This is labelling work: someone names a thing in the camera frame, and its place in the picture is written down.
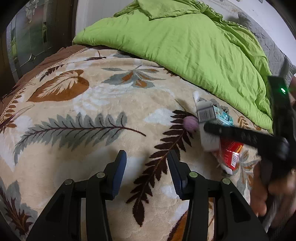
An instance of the beige floral blanket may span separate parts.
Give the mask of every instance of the beige floral blanket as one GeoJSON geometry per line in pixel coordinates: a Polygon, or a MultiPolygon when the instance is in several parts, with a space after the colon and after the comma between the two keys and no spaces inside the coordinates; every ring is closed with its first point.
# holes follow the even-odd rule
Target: beige floral blanket
{"type": "MultiPolygon", "coordinates": [[[[126,170],[119,194],[107,202],[113,240],[181,240],[188,201],[175,193],[167,152],[174,149],[208,179],[225,176],[213,155],[202,150],[199,133],[183,129],[183,118],[196,115],[192,93],[222,108],[237,126],[260,130],[157,63],[118,50],[85,48],[30,82],[35,85],[19,90],[0,116],[2,122],[34,105],[0,133],[0,211],[21,240],[64,180],[90,178],[121,149],[128,155],[126,170]]],[[[244,147],[230,177],[247,201],[257,161],[255,150],[244,147]]],[[[86,240],[83,214],[81,225],[86,240]]]]}

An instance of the barcode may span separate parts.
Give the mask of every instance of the barcode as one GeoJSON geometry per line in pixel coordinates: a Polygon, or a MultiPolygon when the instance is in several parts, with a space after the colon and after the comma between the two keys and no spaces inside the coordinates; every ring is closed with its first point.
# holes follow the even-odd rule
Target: barcode
{"type": "Polygon", "coordinates": [[[233,167],[235,167],[236,163],[237,163],[237,158],[239,157],[239,155],[236,155],[236,154],[232,154],[232,159],[231,159],[231,165],[233,167]]]}
{"type": "Polygon", "coordinates": [[[198,110],[197,116],[199,123],[216,119],[213,106],[198,110]]]}
{"type": "Polygon", "coordinates": [[[217,124],[218,124],[218,125],[223,125],[223,124],[224,124],[224,122],[223,122],[223,121],[221,121],[220,119],[217,119],[217,124]]]}

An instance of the yarn ball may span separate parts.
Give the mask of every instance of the yarn ball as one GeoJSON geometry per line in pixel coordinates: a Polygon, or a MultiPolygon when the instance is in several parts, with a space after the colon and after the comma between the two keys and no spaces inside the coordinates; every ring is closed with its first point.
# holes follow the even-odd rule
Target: yarn ball
{"type": "Polygon", "coordinates": [[[183,127],[188,132],[194,133],[198,129],[198,120],[195,116],[186,116],[183,119],[183,127]]]}

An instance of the red package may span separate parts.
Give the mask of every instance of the red package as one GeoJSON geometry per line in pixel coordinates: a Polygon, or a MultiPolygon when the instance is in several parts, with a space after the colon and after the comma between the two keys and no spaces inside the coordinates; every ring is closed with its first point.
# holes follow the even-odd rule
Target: red package
{"type": "Polygon", "coordinates": [[[240,142],[220,138],[220,150],[215,153],[216,157],[219,157],[220,161],[234,170],[243,145],[240,142]]]}

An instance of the blanket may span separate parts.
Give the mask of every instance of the blanket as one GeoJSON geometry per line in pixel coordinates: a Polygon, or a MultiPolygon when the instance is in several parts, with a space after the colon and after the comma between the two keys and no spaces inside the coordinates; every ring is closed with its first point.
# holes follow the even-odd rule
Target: blanket
{"type": "MultiPolygon", "coordinates": [[[[35,85],[14,93],[0,116],[2,122],[34,104],[0,132],[0,211],[21,240],[66,179],[88,179],[125,150],[119,194],[107,202],[113,240],[181,241],[188,202],[176,195],[168,150],[205,178],[227,176],[202,150],[199,133],[183,129],[183,118],[196,115],[194,91],[231,115],[236,126],[267,133],[159,64],[118,50],[84,48],[28,76],[26,82],[35,85]]],[[[244,146],[229,177],[248,202],[258,160],[256,151],[244,146]]],[[[85,199],[82,203],[86,240],[85,199]]],[[[208,209],[211,240],[213,200],[208,209]]]]}
{"type": "Polygon", "coordinates": [[[272,129],[267,58],[246,28],[194,0],[135,0],[85,28],[76,44],[106,45],[154,61],[272,129]]]}

